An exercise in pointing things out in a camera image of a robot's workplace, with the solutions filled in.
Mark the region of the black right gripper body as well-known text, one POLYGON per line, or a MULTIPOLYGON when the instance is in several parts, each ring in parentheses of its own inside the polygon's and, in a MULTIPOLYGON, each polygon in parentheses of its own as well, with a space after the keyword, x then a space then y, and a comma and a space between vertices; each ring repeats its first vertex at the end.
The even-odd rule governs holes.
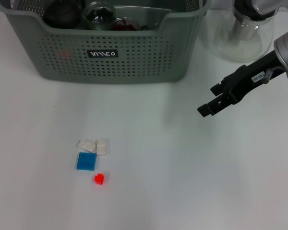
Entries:
POLYGON ((272 78, 284 73, 286 69, 281 65, 275 51, 257 61, 239 67, 235 72, 226 76, 222 81, 222 104, 237 104, 242 98, 262 83, 254 82, 252 77, 271 70, 272 78))

